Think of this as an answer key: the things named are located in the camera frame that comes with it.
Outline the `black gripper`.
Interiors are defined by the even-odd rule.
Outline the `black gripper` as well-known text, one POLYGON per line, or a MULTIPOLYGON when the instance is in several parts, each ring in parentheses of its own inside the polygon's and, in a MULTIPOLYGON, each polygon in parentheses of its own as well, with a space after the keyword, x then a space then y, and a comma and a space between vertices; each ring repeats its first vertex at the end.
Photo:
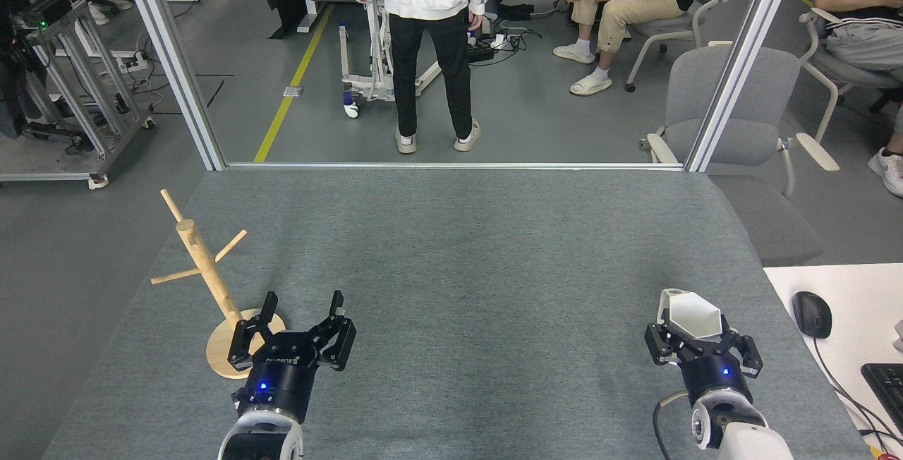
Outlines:
POLYGON ((763 361, 751 336, 727 330, 720 335, 718 355, 702 357, 696 339, 665 324, 646 325, 644 339, 655 364, 679 363, 690 405, 717 389, 734 390, 752 403, 745 376, 758 377, 763 361))
POLYGON ((357 329, 343 312, 343 293, 335 290, 328 317, 307 332, 273 332, 278 297, 269 291, 257 315, 236 322, 228 360, 237 371, 250 369, 245 386, 233 393, 241 417, 251 411, 287 415, 300 424, 312 396, 319 365, 342 371, 347 365, 357 329), (265 345, 252 356, 250 344, 256 334, 265 345))

